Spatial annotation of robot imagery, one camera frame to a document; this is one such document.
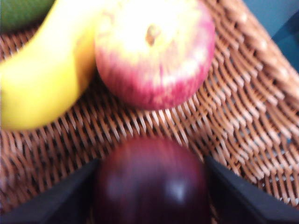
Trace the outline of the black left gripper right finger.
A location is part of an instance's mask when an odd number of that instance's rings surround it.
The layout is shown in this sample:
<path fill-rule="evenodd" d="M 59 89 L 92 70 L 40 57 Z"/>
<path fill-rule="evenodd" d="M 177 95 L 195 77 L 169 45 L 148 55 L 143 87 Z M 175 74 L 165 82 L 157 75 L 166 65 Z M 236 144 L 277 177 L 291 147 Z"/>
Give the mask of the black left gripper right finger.
<path fill-rule="evenodd" d="M 297 224 L 299 211 L 205 157 L 210 196 L 220 224 Z"/>

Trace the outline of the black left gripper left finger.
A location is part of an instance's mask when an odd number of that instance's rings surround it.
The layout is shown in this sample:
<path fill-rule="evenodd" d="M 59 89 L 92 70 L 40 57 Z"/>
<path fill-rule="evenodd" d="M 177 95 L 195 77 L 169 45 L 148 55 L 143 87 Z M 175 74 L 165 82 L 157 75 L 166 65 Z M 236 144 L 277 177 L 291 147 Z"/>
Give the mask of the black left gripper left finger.
<path fill-rule="evenodd" d="M 2 224 L 84 224 L 99 160 L 85 164 L 49 190 L 0 217 Z"/>

